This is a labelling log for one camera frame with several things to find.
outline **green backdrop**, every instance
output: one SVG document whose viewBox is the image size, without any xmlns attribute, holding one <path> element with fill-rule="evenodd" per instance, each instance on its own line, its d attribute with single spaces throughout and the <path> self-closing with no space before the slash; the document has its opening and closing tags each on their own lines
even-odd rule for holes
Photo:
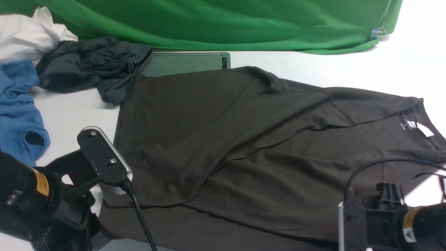
<svg viewBox="0 0 446 251">
<path fill-rule="evenodd" d="M 46 6 L 81 39 L 114 36 L 180 50 L 363 51 L 395 29 L 402 0 L 0 0 L 0 13 Z"/>
</svg>

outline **white surface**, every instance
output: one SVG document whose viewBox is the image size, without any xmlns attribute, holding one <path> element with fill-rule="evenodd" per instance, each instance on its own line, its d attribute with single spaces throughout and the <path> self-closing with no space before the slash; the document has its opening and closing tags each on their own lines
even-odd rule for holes
<svg viewBox="0 0 446 251">
<path fill-rule="evenodd" d="M 367 52 L 329 56 L 231 52 L 231 66 L 258 66 L 281 78 L 321 87 L 354 87 L 424 97 L 431 121 L 446 135 L 445 10 L 443 0 L 405 0 L 394 34 Z M 36 106 L 51 137 L 51 146 L 37 162 L 39 165 L 77 150 L 76 136 L 86 126 L 99 126 L 110 139 L 114 138 L 119 109 L 104 104 L 96 90 L 72 94 L 47 93 L 39 88 L 34 91 Z M 440 199 L 438 180 L 431 178 L 406 201 L 415 206 L 436 204 Z M 3 251 L 31 250 L 28 243 L 5 235 L 0 235 L 0 243 Z M 114 241 L 104 248 L 106 251 L 148 249 L 147 244 L 129 240 Z"/>
</svg>

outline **binder clip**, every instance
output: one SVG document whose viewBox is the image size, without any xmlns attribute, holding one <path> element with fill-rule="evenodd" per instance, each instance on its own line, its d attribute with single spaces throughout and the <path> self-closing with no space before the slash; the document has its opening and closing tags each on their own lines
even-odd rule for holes
<svg viewBox="0 0 446 251">
<path fill-rule="evenodd" d="M 381 26 L 379 28 L 373 28 L 370 32 L 370 40 L 375 40 L 378 38 L 378 36 L 385 36 L 387 35 L 387 32 L 384 28 L 384 26 Z"/>
</svg>

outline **t-shirt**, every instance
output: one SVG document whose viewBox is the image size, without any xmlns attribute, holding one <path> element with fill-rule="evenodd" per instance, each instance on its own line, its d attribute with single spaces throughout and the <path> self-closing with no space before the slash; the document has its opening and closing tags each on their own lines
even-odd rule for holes
<svg viewBox="0 0 446 251">
<path fill-rule="evenodd" d="M 357 168 L 395 157 L 446 161 L 446 140 L 422 99 L 319 88 L 256 67 L 138 76 L 121 108 L 115 143 L 132 166 L 141 206 L 150 207 L 144 211 L 157 244 L 194 251 L 262 250 L 255 242 L 266 233 L 277 250 L 331 249 L 337 205 Z M 361 197 L 377 183 L 425 171 L 432 168 L 380 164 L 357 176 L 354 189 Z M 405 183 L 406 192 L 419 183 Z M 140 239 L 138 225 L 123 229 L 111 217 L 131 212 L 121 209 L 130 206 L 128 196 L 105 196 L 104 226 Z M 196 225 L 208 228 L 197 231 L 177 216 L 182 213 L 197 215 Z M 216 234 L 222 226 L 231 230 Z M 191 231 L 206 241 L 190 240 Z M 216 247 L 220 241 L 227 244 Z"/>
</svg>

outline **sticker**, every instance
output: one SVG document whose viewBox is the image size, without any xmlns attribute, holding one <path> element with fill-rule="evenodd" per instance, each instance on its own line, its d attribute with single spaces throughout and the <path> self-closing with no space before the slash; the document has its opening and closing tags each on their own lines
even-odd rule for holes
<svg viewBox="0 0 446 251">
<path fill-rule="evenodd" d="M 423 207 L 416 207 L 412 210 L 410 210 L 405 216 L 403 221 L 403 234 L 404 239 L 409 242 L 417 242 L 417 239 L 415 239 L 415 234 L 413 232 L 413 221 L 415 219 L 415 216 L 417 215 L 418 211 L 420 211 Z"/>
<path fill-rule="evenodd" d="M 36 169 L 33 169 L 34 173 L 36 173 L 37 178 L 37 191 L 45 196 L 50 194 L 50 184 L 46 179 L 46 176 L 42 173 L 39 173 Z"/>
<path fill-rule="evenodd" d="M 407 124 L 408 124 L 410 127 L 412 127 L 412 128 L 416 128 L 416 127 L 417 127 L 417 125 L 416 125 L 415 122 L 413 122 L 413 121 L 409 121 L 409 120 L 407 120 Z"/>
<path fill-rule="evenodd" d="M 420 124 L 420 123 L 418 123 L 418 122 L 417 122 L 417 127 L 418 127 L 418 129 L 419 129 L 421 132 L 424 133 L 424 135 L 425 135 L 426 137 L 431 137 L 431 136 L 434 135 L 434 133 L 433 133 L 431 130 L 429 130 L 429 128 L 425 127 L 424 125 L 422 125 L 422 124 Z"/>
</svg>

